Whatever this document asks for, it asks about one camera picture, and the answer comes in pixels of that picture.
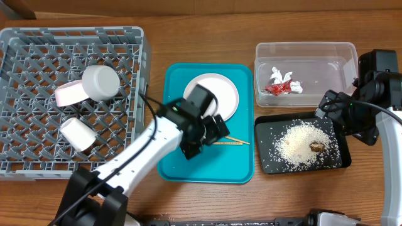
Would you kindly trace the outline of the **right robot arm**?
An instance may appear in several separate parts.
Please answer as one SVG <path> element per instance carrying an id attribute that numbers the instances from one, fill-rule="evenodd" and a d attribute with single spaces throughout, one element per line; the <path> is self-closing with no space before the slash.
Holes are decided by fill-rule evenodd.
<path id="1" fill-rule="evenodd" d="M 367 72 L 358 78 L 352 95 L 328 90 L 315 115 L 341 126 L 367 145 L 381 139 L 384 163 L 382 225 L 401 225 L 401 74 Z"/>

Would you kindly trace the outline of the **white tissue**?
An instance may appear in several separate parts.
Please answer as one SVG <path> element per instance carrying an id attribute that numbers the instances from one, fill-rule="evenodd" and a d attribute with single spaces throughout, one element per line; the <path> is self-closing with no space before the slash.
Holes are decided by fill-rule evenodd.
<path id="1" fill-rule="evenodd" d="M 303 92 L 303 88 L 301 86 L 301 83 L 299 81 L 295 81 L 292 79 L 292 74 L 293 72 L 286 72 L 285 75 L 282 75 L 281 72 L 276 68 L 272 68 L 272 74 L 269 80 L 269 84 L 277 84 L 277 83 L 284 83 L 288 80 L 292 80 L 291 82 L 291 92 L 285 92 L 282 94 L 290 94 L 290 93 L 296 93 L 296 94 L 301 94 Z"/>

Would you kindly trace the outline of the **pink round plate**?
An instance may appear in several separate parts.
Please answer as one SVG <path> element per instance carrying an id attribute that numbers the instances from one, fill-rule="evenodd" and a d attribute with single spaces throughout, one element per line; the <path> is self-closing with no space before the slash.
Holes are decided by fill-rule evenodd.
<path id="1" fill-rule="evenodd" d="M 210 90 L 218 100 L 218 107 L 213 101 L 206 110 L 204 117 L 214 113 L 220 114 L 224 121 L 229 120 L 239 105 L 239 92 L 234 83 L 227 77 L 218 73 L 201 74 L 190 81 L 186 86 L 183 97 L 186 99 L 196 85 Z"/>

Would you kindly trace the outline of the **wooden chopstick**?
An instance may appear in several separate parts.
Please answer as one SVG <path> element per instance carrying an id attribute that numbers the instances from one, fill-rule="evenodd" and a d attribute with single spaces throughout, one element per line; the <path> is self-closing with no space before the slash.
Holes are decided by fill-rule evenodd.
<path id="1" fill-rule="evenodd" d="M 225 138 L 226 138 L 226 139 L 230 139 L 230 140 L 235 141 L 235 142 L 239 142 L 239 143 L 243 143 L 243 144 L 250 145 L 250 143 L 249 143 L 249 142 L 247 142 L 247 141 L 243 141 L 243 140 L 240 140 L 240 139 L 237 139 L 237 138 L 234 138 L 234 137 L 225 136 Z"/>
<path id="2" fill-rule="evenodd" d="M 212 145 L 236 145 L 241 146 L 243 145 L 242 142 L 214 142 Z"/>

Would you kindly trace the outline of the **red foil sauce packet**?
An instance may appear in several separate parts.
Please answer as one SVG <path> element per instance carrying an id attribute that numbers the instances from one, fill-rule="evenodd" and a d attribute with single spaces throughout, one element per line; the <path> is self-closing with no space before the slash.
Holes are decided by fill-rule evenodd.
<path id="1" fill-rule="evenodd" d="M 265 87 L 265 91 L 267 91 L 268 93 L 273 94 L 275 96 L 278 96 L 285 92 L 291 92 L 291 82 L 292 82 L 292 80 L 288 80 L 284 83 L 267 85 Z"/>

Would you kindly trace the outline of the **dark food scrap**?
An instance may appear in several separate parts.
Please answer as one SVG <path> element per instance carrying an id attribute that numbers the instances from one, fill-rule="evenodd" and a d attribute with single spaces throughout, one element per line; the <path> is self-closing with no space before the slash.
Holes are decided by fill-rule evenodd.
<path id="1" fill-rule="evenodd" d="M 314 141 L 314 142 L 310 143 L 309 147 L 312 152 L 316 152 L 316 153 L 322 153 L 326 150 L 326 146 L 324 145 L 324 143 L 321 143 L 318 141 Z"/>

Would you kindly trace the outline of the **pink plastic bowl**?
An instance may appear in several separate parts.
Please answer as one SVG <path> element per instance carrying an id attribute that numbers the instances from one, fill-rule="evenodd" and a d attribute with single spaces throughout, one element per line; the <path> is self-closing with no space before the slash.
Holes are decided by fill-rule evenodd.
<path id="1" fill-rule="evenodd" d="M 82 80 L 74 80 L 63 84 L 55 90 L 55 99 L 58 107 L 73 105 L 88 99 L 82 85 Z"/>

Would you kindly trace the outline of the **white paper cup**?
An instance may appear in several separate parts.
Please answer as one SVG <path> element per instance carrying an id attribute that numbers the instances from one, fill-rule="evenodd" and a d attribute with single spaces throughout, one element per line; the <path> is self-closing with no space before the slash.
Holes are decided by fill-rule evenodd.
<path id="1" fill-rule="evenodd" d="M 76 117 L 69 118 L 60 126 L 60 132 L 77 151 L 84 151 L 96 140 L 97 133 Z"/>

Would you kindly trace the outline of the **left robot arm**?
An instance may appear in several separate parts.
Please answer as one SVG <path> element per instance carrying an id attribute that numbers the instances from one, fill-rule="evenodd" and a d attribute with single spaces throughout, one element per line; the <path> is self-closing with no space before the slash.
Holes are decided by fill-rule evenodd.
<path id="1" fill-rule="evenodd" d="M 123 152 L 94 171 L 73 173 L 51 225 L 139 225 L 127 211 L 128 198 L 157 162 L 176 148 L 191 159 L 229 134 L 219 114 L 204 114 L 211 104 L 217 99 L 188 97 L 161 105 Z"/>

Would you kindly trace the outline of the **grey bowl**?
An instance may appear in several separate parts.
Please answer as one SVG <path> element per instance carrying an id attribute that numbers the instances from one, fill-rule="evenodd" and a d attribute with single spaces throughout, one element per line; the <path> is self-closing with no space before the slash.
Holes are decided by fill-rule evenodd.
<path id="1" fill-rule="evenodd" d="M 98 102 L 114 97 L 121 87 L 117 72 L 105 65 L 88 66 L 82 75 L 82 86 L 85 93 Z"/>

